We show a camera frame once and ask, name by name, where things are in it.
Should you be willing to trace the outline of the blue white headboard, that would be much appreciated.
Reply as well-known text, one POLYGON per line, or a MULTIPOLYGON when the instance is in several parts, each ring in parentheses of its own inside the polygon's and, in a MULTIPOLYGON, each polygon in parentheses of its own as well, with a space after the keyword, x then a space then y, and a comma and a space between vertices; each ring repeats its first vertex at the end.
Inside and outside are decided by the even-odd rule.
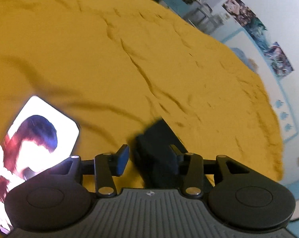
POLYGON ((275 75, 268 59, 264 56, 254 40, 245 29, 240 28, 221 41, 229 48, 238 48, 248 59, 258 65, 257 74, 268 93, 270 104, 279 120, 281 136, 286 143, 299 134, 298 124, 289 104, 280 79, 275 75))

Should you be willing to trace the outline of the yellow quilted bedspread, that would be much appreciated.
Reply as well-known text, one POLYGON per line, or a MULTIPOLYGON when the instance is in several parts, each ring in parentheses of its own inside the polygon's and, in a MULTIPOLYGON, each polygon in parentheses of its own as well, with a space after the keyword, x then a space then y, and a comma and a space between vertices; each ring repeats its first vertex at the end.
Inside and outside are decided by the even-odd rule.
POLYGON ((152 0, 0 0, 0 141, 32 95, 79 123, 83 158, 163 118, 189 152, 283 176, 260 77, 152 0))

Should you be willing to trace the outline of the white cubby shelf unit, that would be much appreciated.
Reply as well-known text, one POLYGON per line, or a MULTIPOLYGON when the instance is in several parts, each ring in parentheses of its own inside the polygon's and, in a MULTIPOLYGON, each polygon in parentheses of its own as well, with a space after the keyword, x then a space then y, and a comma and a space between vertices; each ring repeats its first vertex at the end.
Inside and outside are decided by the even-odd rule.
POLYGON ((229 19, 227 13, 213 13, 202 0, 154 0, 171 10, 199 31, 211 35, 229 19))

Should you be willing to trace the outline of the black pants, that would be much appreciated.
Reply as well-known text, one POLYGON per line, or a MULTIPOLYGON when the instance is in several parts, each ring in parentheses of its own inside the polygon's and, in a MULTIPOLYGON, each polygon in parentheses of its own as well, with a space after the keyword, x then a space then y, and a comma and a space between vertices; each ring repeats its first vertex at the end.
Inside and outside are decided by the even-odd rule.
POLYGON ((184 154, 187 149, 164 119, 158 119, 135 139, 132 161, 147 189, 175 189, 180 187, 180 173, 170 168, 169 146, 176 145, 184 154))

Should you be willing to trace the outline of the smartphone with lit screen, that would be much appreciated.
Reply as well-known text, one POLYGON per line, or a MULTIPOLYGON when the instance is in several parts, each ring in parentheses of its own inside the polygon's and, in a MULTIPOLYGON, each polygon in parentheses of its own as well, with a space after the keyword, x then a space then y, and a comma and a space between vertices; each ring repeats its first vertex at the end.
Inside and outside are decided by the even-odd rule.
POLYGON ((0 234, 13 229, 4 207, 8 192, 68 158, 78 137, 75 121, 40 97, 25 103, 0 144, 0 234))

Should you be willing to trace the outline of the anime wall posters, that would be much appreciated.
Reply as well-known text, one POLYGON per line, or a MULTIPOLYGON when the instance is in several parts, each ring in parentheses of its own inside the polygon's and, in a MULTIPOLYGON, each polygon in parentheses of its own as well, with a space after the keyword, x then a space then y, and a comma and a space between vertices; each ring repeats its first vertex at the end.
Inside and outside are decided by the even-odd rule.
POLYGON ((242 0, 227 0, 222 7, 252 38, 278 78, 282 79, 294 71, 281 46, 270 39, 264 23, 242 0))

